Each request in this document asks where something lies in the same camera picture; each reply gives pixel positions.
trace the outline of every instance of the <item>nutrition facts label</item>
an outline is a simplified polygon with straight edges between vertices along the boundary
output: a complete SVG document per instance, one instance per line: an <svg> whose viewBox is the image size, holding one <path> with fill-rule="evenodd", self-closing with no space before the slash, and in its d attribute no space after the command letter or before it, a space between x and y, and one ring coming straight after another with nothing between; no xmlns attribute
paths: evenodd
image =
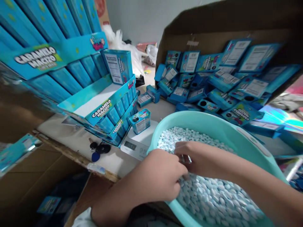
<svg viewBox="0 0 303 227"><path fill-rule="evenodd" d="M235 65L237 64L238 60L242 56L245 49L250 44L250 41L238 41L234 47L234 49L231 51L229 56L227 57L224 64L226 65Z"/></svg>
<svg viewBox="0 0 303 227"><path fill-rule="evenodd" d="M245 89L245 92L256 97L260 97L267 87L268 83L254 79Z"/></svg>
<svg viewBox="0 0 303 227"><path fill-rule="evenodd" d="M176 90L174 91L174 94L181 96L183 92L184 92L184 88L177 87Z"/></svg>
<svg viewBox="0 0 303 227"><path fill-rule="evenodd" d="M199 58L199 52L190 53L188 55L188 61L185 67L186 72L194 72L196 68L196 64Z"/></svg>
<svg viewBox="0 0 303 227"><path fill-rule="evenodd" d="M270 45L265 46L255 46L251 51L248 59L243 64L240 70L242 71L254 71L257 69L260 61L264 58Z"/></svg>
<svg viewBox="0 0 303 227"><path fill-rule="evenodd" d="M144 118L142 121L138 122L136 124L138 133L142 132L144 129L146 129L146 119Z"/></svg>
<svg viewBox="0 0 303 227"><path fill-rule="evenodd" d="M110 74L113 81L118 84L123 84L117 56L111 54L104 54L104 55L107 61L107 65L110 69Z"/></svg>

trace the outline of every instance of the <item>brand logo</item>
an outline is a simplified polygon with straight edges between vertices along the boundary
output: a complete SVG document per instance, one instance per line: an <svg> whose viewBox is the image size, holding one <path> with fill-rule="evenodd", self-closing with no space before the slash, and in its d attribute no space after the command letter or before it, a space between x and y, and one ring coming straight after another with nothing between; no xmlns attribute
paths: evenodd
<svg viewBox="0 0 303 227"><path fill-rule="evenodd" d="M15 61L22 65L29 64L32 68L46 70L57 66L55 55L59 57L56 49L49 46L16 56Z"/></svg>
<svg viewBox="0 0 303 227"><path fill-rule="evenodd" d="M111 106L111 100L106 101L95 113L93 113L92 117L102 117L108 112L108 109Z"/></svg>

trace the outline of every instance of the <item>white label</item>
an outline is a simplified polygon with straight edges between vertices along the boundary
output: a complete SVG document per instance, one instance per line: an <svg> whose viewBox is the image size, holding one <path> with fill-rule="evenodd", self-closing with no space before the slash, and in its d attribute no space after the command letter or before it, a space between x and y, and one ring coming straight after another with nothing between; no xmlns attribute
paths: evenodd
<svg viewBox="0 0 303 227"><path fill-rule="evenodd" d="M149 95L142 96L142 97L138 98L138 103L142 104L142 103L146 102L149 99L151 99L151 97Z"/></svg>
<svg viewBox="0 0 303 227"><path fill-rule="evenodd" d="M104 55L107 61L107 65L110 69L111 78L115 83L123 84L117 56L111 54Z"/></svg>
<svg viewBox="0 0 303 227"><path fill-rule="evenodd" d="M168 81L171 81L172 80L172 78L174 78L175 77L175 75L177 75L177 71L176 70L174 70L173 68L171 68L169 71L168 71L168 73L165 75L165 79L167 79Z"/></svg>
<svg viewBox="0 0 303 227"><path fill-rule="evenodd" d="M229 56L227 57L225 64L235 65L249 44L250 41L238 41Z"/></svg>
<svg viewBox="0 0 303 227"><path fill-rule="evenodd" d="M286 68L286 66L274 67L267 74L265 74L262 79L271 82L275 80Z"/></svg>
<svg viewBox="0 0 303 227"><path fill-rule="evenodd" d="M174 91L174 94L181 96L183 92L184 92L184 88L177 87L176 90Z"/></svg>
<svg viewBox="0 0 303 227"><path fill-rule="evenodd" d="M190 53L185 67L186 72L194 72L199 58L199 52Z"/></svg>
<svg viewBox="0 0 303 227"><path fill-rule="evenodd" d="M146 129L145 118L136 124L137 132L140 133Z"/></svg>
<svg viewBox="0 0 303 227"><path fill-rule="evenodd" d="M264 58L270 45L267 46L255 46L251 51L248 59L245 61L241 67L242 71L254 71L257 69L260 61Z"/></svg>
<svg viewBox="0 0 303 227"><path fill-rule="evenodd" d="M262 127L262 128L272 129L272 130L276 130L277 128L280 127L279 125L267 124L267 123L264 123L264 122L261 122L261 121L252 121L250 124L251 125L256 125L256 126L259 126L259 127Z"/></svg>
<svg viewBox="0 0 303 227"><path fill-rule="evenodd" d="M254 79L245 89L245 92L256 97L261 96L264 93L268 83L261 80Z"/></svg>
<svg viewBox="0 0 303 227"><path fill-rule="evenodd" d="M191 98L191 97L197 96L197 95L203 93L203 91L204 91L204 88L201 88L200 90L197 90L197 91L192 91L188 97Z"/></svg>

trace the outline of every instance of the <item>small blue box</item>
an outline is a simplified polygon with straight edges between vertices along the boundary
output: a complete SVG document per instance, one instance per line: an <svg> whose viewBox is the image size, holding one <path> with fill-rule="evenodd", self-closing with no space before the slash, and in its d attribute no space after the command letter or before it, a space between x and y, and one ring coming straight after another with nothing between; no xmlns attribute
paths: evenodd
<svg viewBox="0 0 303 227"><path fill-rule="evenodd" d="M206 99L201 99L200 101L198 101L198 106L202 107L203 109L206 109L210 112L217 112L220 107Z"/></svg>
<svg viewBox="0 0 303 227"><path fill-rule="evenodd" d="M66 66L66 68L70 71L73 77L79 82L82 88L86 88L88 85L93 83L80 61L75 61L73 63L70 63Z"/></svg>
<svg viewBox="0 0 303 227"><path fill-rule="evenodd" d="M284 65L278 67L271 67L262 77L262 80L269 82L266 92L273 93L282 84L284 84L292 75L298 72L301 65Z"/></svg>
<svg viewBox="0 0 303 227"><path fill-rule="evenodd" d="M164 64L159 64L158 69L155 74L155 81L160 81L167 73L167 68Z"/></svg>
<svg viewBox="0 0 303 227"><path fill-rule="evenodd" d="M179 77L179 81L178 81L178 87L181 88L185 88L188 89L190 87L190 84L192 82L192 80L195 77L195 73L183 73L180 75Z"/></svg>
<svg viewBox="0 0 303 227"><path fill-rule="evenodd" d="M140 112L129 118L133 127L134 133L139 134L147 129L150 125L151 113L148 109L143 109Z"/></svg>
<svg viewBox="0 0 303 227"><path fill-rule="evenodd" d="M148 85L146 87L146 93L152 97L152 100L154 103L158 103L160 101L160 92L157 91L154 87L151 85Z"/></svg>
<svg viewBox="0 0 303 227"><path fill-rule="evenodd" d="M219 105L222 110L232 108L239 102L236 98L229 96L226 92L222 92L217 88L208 94L208 98Z"/></svg>
<svg viewBox="0 0 303 227"><path fill-rule="evenodd" d="M185 102L188 96L189 90L181 87L176 87L174 92L170 95L170 98L177 102Z"/></svg>
<svg viewBox="0 0 303 227"><path fill-rule="evenodd" d="M181 55L180 51L174 51L174 50L167 51L165 65L167 66L173 65L176 68L178 65L180 55Z"/></svg>
<svg viewBox="0 0 303 227"><path fill-rule="evenodd" d="M235 66L247 50L248 46L252 42L252 39L235 39L229 41L222 58L222 65Z"/></svg>
<svg viewBox="0 0 303 227"><path fill-rule="evenodd" d="M261 44L249 48L239 72L261 72L280 49L281 44Z"/></svg>
<svg viewBox="0 0 303 227"><path fill-rule="evenodd" d="M114 84L125 84L133 76L132 58L128 50L102 51Z"/></svg>
<svg viewBox="0 0 303 227"><path fill-rule="evenodd" d="M223 53L202 55L199 57L196 72L215 72L219 69Z"/></svg>
<svg viewBox="0 0 303 227"><path fill-rule="evenodd" d="M194 73L199 59L200 51L185 51L183 53L180 73Z"/></svg>
<svg viewBox="0 0 303 227"><path fill-rule="evenodd" d="M143 107L152 102L152 97L150 97L147 93L143 93L142 95L138 96L138 105Z"/></svg>
<svg viewBox="0 0 303 227"><path fill-rule="evenodd" d="M228 92L236 86L240 80L229 73L219 70L208 77L208 82L223 92Z"/></svg>
<svg viewBox="0 0 303 227"><path fill-rule="evenodd" d="M61 68L55 71L51 71L49 72L49 75L72 95L82 90L81 85L67 71L66 68Z"/></svg>
<svg viewBox="0 0 303 227"><path fill-rule="evenodd" d="M190 84L189 90L200 90L206 84L206 81L211 74L212 73L196 73Z"/></svg>
<svg viewBox="0 0 303 227"><path fill-rule="evenodd" d="M173 89L170 86L170 83L167 81L167 79L162 78L158 86L165 92L165 94L170 95L173 92Z"/></svg>

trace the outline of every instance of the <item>blue packaging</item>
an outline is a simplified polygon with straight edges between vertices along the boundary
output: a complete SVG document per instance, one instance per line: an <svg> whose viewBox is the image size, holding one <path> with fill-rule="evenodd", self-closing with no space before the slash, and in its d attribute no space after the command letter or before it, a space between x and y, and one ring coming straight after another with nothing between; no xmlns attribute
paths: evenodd
<svg viewBox="0 0 303 227"><path fill-rule="evenodd" d="M115 107L113 107L106 115L114 125L118 124L120 117Z"/></svg>
<svg viewBox="0 0 303 227"><path fill-rule="evenodd" d="M229 73L219 70L208 77L208 82L223 92L228 92L236 86L240 80Z"/></svg>
<svg viewBox="0 0 303 227"><path fill-rule="evenodd" d="M143 107L152 102L152 97L150 97L147 93L143 93L142 95L138 96L138 105Z"/></svg>
<svg viewBox="0 0 303 227"><path fill-rule="evenodd" d="M158 69L155 74L155 81L160 81L167 73L167 68L164 64L159 64Z"/></svg>
<svg viewBox="0 0 303 227"><path fill-rule="evenodd" d="M22 50L23 47L4 29L0 26L0 50Z"/></svg>
<svg viewBox="0 0 303 227"><path fill-rule="evenodd" d="M247 50L252 39L235 39L229 41L224 51L222 58L222 65L235 66Z"/></svg>
<svg viewBox="0 0 303 227"><path fill-rule="evenodd" d="M49 72L49 75L55 79L65 90L74 95L82 90L81 85L76 79L67 71L66 68L61 68L55 71Z"/></svg>
<svg viewBox="0 0 303 227"><path fill-rule="evenodd" d="M71 97L70 93L68 93L60 84L58 84L47 74L34 78L28 81L28 83L37 91L41 92L57 103L61 103L65 99Z"/></svg>
<svg viewBox="0 0 303 227"><path fill-rule="evenodd" d="M261 121L251 121L243 128L249 132L275 139L282 134L285 126Z"/></svg>
<svg viewBox="0 0 303 227"><path fill-rule="evenodd" d="M173 92L173 89L171 88L170 83L165 78L162 78L158 82L158 86L165 92L166 95L170 95Z"/></svg>
<svg viewBox="0 0 303 227"><path fill-rule="evenodd" d="M88 35L92 33L89 25L85 9L81 0L66 0L66 3L73 15L74 21L78 27L81 35Z"/></svg>
<svg viewBox="0 0 303 227"><path fill-rule="evenodd" d="M245 77L228 94L236 99L252 102L261 98L268 83L253 77Z"/></svg>
<svg viewBox="0 0 303 227"><path fill-rule="evenodd" d="M128 50L102 51L108 70L115 84L125 84L133 76L132 58Z"/></svg>
<svg viewBox="0 0 303 227"><path fill-rule="evenodd" d="M202 111L202 109L194 104L189 103L178 103L176 109L179 111L191 110L191 111Z"/></svg>
<svg viewBox="0 0 303 227"><path fill-rule="evenodd" d="M281 44L261 44L250 47L241 61L239 72L261 72L280 47Z"/></svg>
<svg viewBox="0 0 303 227"><path fill-rule="evenodd" d="M2 27L23 47L46 43L46 40L13 0L0 1L0 9Z"/></svg>
<svg viewBox="0 0 303 227"><path fill-rule="evenodd" d="M262 77L262 80L269 82L266 92L273 93L282 84L284 84L292 75L298 72L301 65L284 65L278 67L271 67Z"/></svg>
<svg viewBox="0 0 303 227"><path fill-rule="evenodd" d="M95 66L100 74L101 77L108 74L107 67L104 63L104 59L100 53L92 55L92 59L95 63Z"/></svg>
<svg viewBox="0 0 303 227"><path fill-rule="evenodd" d="M234 125L244 126L254 120L260 113L249 104L239 102L221 115Z"/></svg>
<svg viewBox="0 0 303 227"><path fill-rule="evenodd" d="M206 109L213 113L217 112L220 109L220 107L218 105L216 105L206 99L201 99L197 104L198 104L198 106L202 107L203 109Z"/></svg>
<svg viewBox="0 0 303 227"><path fill-rule="evenodd" d="M122 104L122 100L119 100L116 105L115 105L115 109L119 115L119 117L121 118L123 116L123 114L125 113L125 109L124 106Z"/></svg>
<svg viewBox="0 0 303 227"><path fill-rule="evenodd" d="M43 1L16 0L16 2L48 43L60 42L65 39Z"/></svg>
<svg viewBox="0 0 303 227"><path fill-rule="evenodd" d="M44 0L44 3L66 38L80 36L80 32L65 0Z"/></svg>
<svg viewBox="0 0 303 227"><path fill-rule="evenodd" d="M200 90L206 84L206 81L211 74L212 73L196 73L194 79L190 83L189 90Z"/></svg>
<svg viewBox="0 0 303 227"><path fill-rule="evenodd" d="M193 102L199 101L200 99L206 98L207 97L206 88L207 87L205 86L205 87L201 88L200 90L191 91L188 94L186 103L193 103Z"/></svg>
<svg viewBox="0 0 303 227"><path fill-rule="evenodd" d="M152 98L154 103L158 103L160 101L160 92L151 85L146 87L146 93Z"/></svg>
<svg viewBox="0 0 303 227"><path fill-rule="evenodd" d="M202 55L199 57L196 72L215 72L219 69L223 53Z"/></svg>
<svg viewBox="0 0 303 227"><path fill-rule="evenodd" d="M174 92L170 95L170 98L178 102L185 102L188 96L189 90L181 87L176 87Z"/></svg>
<svg viewBox="0 0 303 227"><path fill-rule="evenodd" d="M167 51L165 65L167 65L167 66L173 65L176 68L178 65L180 55L181 55L180 51L174 51L174 50Z"/></svg>
<svg viewBox="0 0 303 227"><path fill-rule="evenodd" d="M82 3L92 32L102 31L94 0L82 0Z"/></svg>
<svg viewBox="0 0 303 227"><path fill-rule="evenodd" d="M178 87L188 89L192 80L195 77L195 73L183 73L179 76Z"/></svg>
<svg viewBox="0 0 303 227"><path fill-rule="evenodd" d="M194 73L199 59L200 51L185 51L182 56L180 73Z"/></svg>
<svg viewBox="0 0 303 227"><path fill-rule="evenodd" d="M229 96L226 92L222 92L219 89L211 91L208 94L208 98L219 105L222 110L230 109L239 102L236 98Z"/></svg>
<svg viewBox="0 0 303 227"><path fill-rule="evenodd" d="M140 112L129 118L133 127L134 133L137 135L147 129L151 123L151 113L148 109L143 109Z"/></svg>
<svg viewBox="0 0 303 227"><path fill-rule="evenodd" d="M70 63L66 66L66 68L70 71L73 77L79 82L82 88L86 88L88 85L93 83L80 61L75 61L73 63Z"/></svg>
<svg viewBox="0 0 303 227"><path fill-rule="evenodd" d="M80 62L82 63L83 67L85 68L87 74L91 78L92 82L96 82L101 78L99 71L97 70L97 67L92 59L91 56L87 56L85 58L80 59Z"/></svg>

